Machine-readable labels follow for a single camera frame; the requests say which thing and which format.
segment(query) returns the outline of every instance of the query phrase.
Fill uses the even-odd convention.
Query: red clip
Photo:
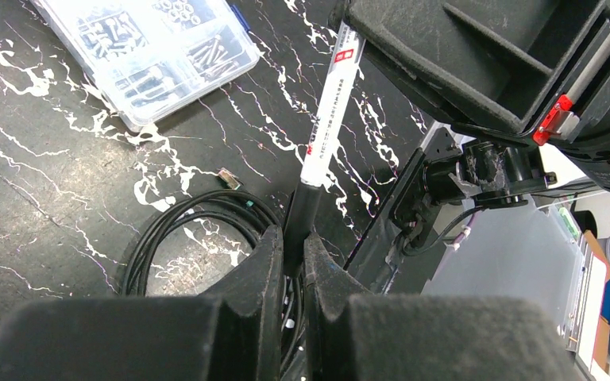
[[[548,142],[550,137],[555,134],[555,131],[551,131],[549,129],[550,123],[553,121],[555,116],[558,115],[558,111],[569,111],[572,109],[572,106],[574,106],[574,104],[569,98],[567,98],[566,94],[560,96],[532,137],[536,144],[544,145],[546,142]]]

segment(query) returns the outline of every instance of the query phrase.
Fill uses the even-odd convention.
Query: marble surface
[[[326,27],[333,2],[233,2],[259,64],[138,136],[107,111],[30,3],[0,2],[0,321],[27,301],[111,294],[149,219],[219,189],[221,167],[284,213],[335,40]],[[336,260],[354,248],[427,125],[361,63],[316,221]],[[199,292],[247,255],[223,226],[191,223],[158,252],[153,293]]]

